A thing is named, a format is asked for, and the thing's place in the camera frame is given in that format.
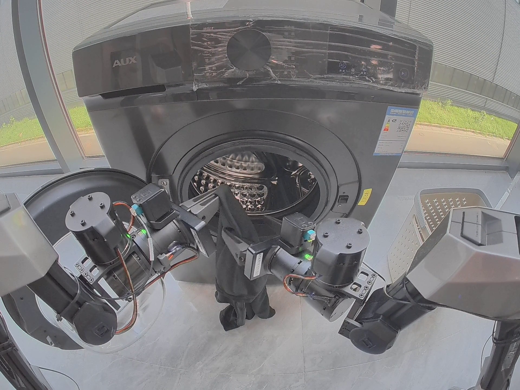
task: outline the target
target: energy label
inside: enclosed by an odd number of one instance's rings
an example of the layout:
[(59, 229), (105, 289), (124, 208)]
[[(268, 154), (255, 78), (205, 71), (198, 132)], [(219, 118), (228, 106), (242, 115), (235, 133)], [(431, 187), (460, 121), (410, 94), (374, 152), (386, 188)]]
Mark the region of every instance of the energy label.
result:
[(418, 112), (414, 108), (388, 107), (374, 156), (400, 156), (405, 150)]

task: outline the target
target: black garment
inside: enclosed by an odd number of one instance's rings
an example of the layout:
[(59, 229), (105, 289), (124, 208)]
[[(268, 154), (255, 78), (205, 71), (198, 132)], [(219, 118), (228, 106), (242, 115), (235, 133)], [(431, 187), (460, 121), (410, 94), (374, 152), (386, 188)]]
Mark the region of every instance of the black garment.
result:
[(265, 287), (267, 277), (249, 280), (244, 275), (244, 267), (239, 266), (224, 243), (222, 230), (227, 229), (235, 236), (249, 243), (258, 242), (258, 234), (240, 202), (234, 197), (227, 185), (216, 190), (220, 199), (218, 237), (216, 250), (216, 289), (217, 302), (229, 303), (220, 312), (220, 323), (226, 331), (244, 325), (246, 319), (255, 315), (270, 318), (275, 310), (269, 306)]

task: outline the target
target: qr code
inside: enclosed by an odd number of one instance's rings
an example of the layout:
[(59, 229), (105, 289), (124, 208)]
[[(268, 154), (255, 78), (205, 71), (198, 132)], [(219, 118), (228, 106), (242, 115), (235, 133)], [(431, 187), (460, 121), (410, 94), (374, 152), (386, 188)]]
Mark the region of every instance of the qr code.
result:
[(397, 126), (397, 133), (408, 133), (411, 125), (412, 120), (400, 120)]

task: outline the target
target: control panel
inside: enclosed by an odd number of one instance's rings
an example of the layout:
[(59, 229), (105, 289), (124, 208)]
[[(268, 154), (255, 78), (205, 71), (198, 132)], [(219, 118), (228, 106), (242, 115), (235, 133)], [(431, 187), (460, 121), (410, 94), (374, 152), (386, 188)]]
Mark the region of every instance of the control panel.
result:
[(199, 85), (356, 84), (422, 93), (432, 56), (428, 42), (388, 28), (258, 19), (146, 30), (75, 49), (73, 61), (86, 72), (76, 77), (80, 97), (159, 84), (186, 85), (186, 91)]

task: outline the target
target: aux logo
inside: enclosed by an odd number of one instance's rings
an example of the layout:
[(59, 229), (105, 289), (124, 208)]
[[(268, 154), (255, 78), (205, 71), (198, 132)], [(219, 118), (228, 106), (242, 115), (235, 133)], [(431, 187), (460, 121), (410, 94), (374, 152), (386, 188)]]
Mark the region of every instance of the aux logo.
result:
[(112, 68), (120, 67), (121, 65), (128, 65), (129, 63), (137, 63), (135, 58), (137, 58), (137, 55), (126, 59), (116, 59), (114, 61), (114, 65), (112, 65)]

